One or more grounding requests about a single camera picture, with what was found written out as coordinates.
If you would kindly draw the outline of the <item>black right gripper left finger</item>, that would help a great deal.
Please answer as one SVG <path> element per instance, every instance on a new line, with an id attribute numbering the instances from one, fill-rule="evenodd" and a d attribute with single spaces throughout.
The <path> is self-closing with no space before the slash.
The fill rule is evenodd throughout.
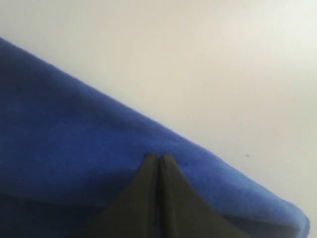
<path id="1" fill-rule="evenodd" d="M 158 156 L 146 154 L 130 184 L 95 220 L 83 238 L 155 238 Z"/>

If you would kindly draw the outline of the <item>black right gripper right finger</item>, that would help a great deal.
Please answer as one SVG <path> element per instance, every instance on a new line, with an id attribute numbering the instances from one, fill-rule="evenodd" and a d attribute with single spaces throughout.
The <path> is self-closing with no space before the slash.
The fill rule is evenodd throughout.
<path id="1" fill-rule="evenodd" d="M 175 159 L 159 159 L 162 238 L 249 238 L 210 207 L 193 189 Z"/>

